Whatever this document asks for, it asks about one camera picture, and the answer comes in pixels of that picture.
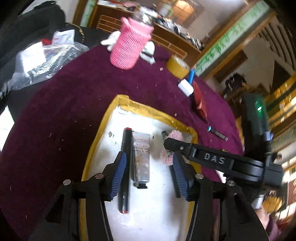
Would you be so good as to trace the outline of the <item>pink fluffy plush toy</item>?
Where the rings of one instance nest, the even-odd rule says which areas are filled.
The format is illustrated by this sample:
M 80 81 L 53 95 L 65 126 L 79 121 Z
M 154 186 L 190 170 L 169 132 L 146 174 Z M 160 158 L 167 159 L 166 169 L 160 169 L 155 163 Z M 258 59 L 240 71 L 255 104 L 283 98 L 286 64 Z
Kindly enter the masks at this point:
M 170 133 L 168 133 L 167 131 L 162 131 L 162 138 L 164 141 L 164 147 L 160 152 L 160 158 L 164 164 L 171 166 L 173 164 L 174 148 L 173 144 L 169 141 L 166 141 L 166 139 L 172 138 L 174 140 L 183 142 L 184 138 L 182 133 L 178 130 L 172 130 Z

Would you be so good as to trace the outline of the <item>black marker red cap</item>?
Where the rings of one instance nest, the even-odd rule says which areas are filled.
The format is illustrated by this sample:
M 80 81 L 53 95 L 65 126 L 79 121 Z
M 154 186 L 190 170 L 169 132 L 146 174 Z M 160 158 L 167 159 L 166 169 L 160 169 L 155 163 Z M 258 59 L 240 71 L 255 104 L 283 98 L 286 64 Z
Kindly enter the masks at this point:
M 126 155 L 126 165 L 118 192 L 118 210 L 122 214 L 129 213 L 129 194 L 130 194 L 130 161 L 132 159 L 132 129 L 125 128 L 121 150 Z

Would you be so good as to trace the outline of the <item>silver hand cream tube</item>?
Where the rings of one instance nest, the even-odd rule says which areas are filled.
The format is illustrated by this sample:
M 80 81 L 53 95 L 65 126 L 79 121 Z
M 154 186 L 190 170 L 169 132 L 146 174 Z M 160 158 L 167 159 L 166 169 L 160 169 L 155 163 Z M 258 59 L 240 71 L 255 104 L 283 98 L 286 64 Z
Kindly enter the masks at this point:
M 150 166 L 150 134 L 132 132 L 133 138 L 133 180 L 138 189 L 147 189 Z

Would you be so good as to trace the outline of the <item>black marker blue cap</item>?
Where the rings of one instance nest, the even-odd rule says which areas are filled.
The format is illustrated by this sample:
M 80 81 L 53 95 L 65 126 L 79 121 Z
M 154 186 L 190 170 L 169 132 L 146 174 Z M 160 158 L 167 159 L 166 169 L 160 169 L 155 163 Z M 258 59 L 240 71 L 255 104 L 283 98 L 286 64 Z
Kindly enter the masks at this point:
M 228 137 L 226 137 L 224 134 L 218 132 L 217 130 L 215 130 L 215 129 L 212 128 L 211 126 L 208 126 L 208 127 L 207 127 L 207 132 L 211 132 L 211 133 L 213 133 L 214 135 L 216 135 L 217 137 L 223 139 L 224 141 L 227 141 L 227 140 L 228 140 Z

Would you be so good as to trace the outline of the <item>thin black pen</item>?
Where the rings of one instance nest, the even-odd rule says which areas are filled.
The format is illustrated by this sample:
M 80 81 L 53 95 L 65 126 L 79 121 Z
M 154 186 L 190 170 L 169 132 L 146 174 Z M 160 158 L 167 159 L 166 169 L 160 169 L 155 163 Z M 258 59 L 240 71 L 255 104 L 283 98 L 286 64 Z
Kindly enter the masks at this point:
M 182 133 L 177 130 L 173 130 L 170 133 L 168 133 L 167 131 L 162 131 L 162 138 L 163 138 L 163 140 L 166 140 L 167 138 L 173 138 L 173 139 L 179 140 L 179 141 L 184 140 Z M 167 149 L 163 148 L 160 152 L 160 158 L 164 164 L 168 165 L 169 170 L 170 170 L 170 174 L 171 174 L 171 179 L 172 179 L 173 186 L 174 186 L 175 195 L 177 198 L 180 198 L 181 194 L 180 194 L 180 190 L 178 187 L 175 171 L 173 168 L 173 153 L 171 151 L 168 151 Z

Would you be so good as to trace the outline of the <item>white tray with yellow tape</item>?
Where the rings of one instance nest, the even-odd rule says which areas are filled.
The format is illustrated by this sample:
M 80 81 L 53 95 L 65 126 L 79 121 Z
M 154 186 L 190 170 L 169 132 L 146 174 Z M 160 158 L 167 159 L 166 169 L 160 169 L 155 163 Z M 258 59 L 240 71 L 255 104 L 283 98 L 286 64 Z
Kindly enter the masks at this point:
M 193 206 L 175 195 L 170 168 L 161 158 L 162 132 L 178 130 L 186 142 L 196 143 L 193 128 L 126 95 L 117 95 L 102 118 L 82 180 L 114 161 L 125 128 L 134 131 L 137 151 L 130 168 L 129 212 L 119 211 L 117 197 L 105 204 L 113 239 L 185 240 Z

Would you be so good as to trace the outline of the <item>red foil packet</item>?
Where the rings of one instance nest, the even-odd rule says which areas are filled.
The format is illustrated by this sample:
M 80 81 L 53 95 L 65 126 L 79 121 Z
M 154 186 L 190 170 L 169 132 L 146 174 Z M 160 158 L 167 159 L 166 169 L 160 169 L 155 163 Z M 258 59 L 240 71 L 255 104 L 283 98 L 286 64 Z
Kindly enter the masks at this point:
M 195 101 L 195 109 L 197 115 L 205 122 L 208 121 L 208 115 L 207 115 L 207 108 L 205 105 L 205 101 L 203 99 L 203 94 L 201 93 L 201 90 L 199 89 L 199 86 L 196 81 L 193 81 L 193 97 Z

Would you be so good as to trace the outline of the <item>maroon velvet tablecloth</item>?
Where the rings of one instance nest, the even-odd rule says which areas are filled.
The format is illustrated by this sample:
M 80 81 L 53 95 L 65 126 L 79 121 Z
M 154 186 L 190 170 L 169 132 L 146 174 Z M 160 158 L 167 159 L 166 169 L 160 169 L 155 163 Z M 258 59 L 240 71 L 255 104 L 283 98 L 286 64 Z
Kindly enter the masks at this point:
M 166 68 L 170 53 L 156 47 L 155 64 L 114 67 L 97 46 L 64 66 L 31 99 L 1 152 L 1 240 L 27 240 L 65 179 L 79 181 L 99 124 L 118 94 L 167 113 L 194 128 L 201 145 L 243 153 L 229 105 L 204 80 L 208 121 L 193 111 Z M 227 141 L 207 132 L 211 126 Z

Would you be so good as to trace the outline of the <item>white eraser block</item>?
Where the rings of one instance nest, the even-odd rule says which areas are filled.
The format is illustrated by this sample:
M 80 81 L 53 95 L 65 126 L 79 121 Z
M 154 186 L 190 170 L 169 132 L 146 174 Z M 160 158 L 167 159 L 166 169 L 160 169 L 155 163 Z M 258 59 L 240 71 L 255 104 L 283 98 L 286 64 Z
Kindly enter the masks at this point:
M 178 88 L 186 97 L 189 97 L 194 92 L 194 88 L 186 79 L 183 79 L 178 83 Z

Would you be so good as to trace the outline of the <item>blue small box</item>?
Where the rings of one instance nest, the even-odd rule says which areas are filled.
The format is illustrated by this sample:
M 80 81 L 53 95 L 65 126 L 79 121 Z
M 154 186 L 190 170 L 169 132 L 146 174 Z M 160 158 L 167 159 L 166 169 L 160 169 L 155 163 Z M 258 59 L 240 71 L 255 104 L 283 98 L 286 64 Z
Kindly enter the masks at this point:
M 188 77 L 188 82 L 189 82 L 190 85 L 193 84 L 194 76 L 195 76 L 195 70 L 194 69 L 191 69 L 189 71 L 189 77 Z

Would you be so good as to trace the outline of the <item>yellow packing tape roll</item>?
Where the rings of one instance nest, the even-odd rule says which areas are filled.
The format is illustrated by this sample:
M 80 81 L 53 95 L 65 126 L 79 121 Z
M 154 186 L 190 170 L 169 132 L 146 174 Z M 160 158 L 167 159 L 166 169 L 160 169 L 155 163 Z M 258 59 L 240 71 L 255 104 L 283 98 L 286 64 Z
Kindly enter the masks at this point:
M 182 80 L 184 79 L 190 71 L 189 66 L 187 63 L 180 59 L 177 55 L 172 55 L 166 62 L 166 67 L 172 75 L 177 77 L 178 79 Z

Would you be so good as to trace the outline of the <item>bubble wrap package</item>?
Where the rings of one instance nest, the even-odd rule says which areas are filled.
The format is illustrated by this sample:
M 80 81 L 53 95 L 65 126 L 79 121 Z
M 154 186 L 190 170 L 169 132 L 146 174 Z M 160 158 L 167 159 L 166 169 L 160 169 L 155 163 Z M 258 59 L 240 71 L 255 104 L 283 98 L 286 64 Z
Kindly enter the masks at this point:
M 89 51 L 86 45 L 73 44 L 46 45 L 38 42 L 16 55 L 15 71 L 5 81 L 1 92 L 20 90 L 52 78 L 69 62 Z

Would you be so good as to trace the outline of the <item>wooden counter with clutter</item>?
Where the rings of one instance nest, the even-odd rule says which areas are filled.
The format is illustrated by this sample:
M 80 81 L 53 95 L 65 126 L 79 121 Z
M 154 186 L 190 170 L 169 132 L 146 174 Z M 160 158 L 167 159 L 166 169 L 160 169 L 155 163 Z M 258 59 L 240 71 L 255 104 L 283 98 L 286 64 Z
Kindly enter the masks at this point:
M 145 36 L 150 37 L 151 41 L 184 60 L 191 68 L 201 57 L 201 51 L 198 48 L 165 27 L 158 24 L 148 26 L 130 21 L 131 11 L 100 5 L 97 4 L 97 1 L 93 5 L 93 9 L 90 10 L 90 17 L 86 21 L 86 26 L 89 28 L 112 33 L 121 30 L 121 26 L 128 22 L 130 26 L 135 26 L 137 32 L 143 32 Z

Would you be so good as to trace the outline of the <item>bottle in pink knit sleeve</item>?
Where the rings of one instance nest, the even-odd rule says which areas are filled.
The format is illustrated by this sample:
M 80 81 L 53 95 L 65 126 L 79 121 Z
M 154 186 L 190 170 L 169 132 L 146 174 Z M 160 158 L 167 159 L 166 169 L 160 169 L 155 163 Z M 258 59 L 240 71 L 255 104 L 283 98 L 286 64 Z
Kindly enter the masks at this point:
M 152 38 L 154 27 L 132 18 L 121 18 L 120 36 L 110 54 L 110 62 L 122 70 L 135 66 L 145 44 Z

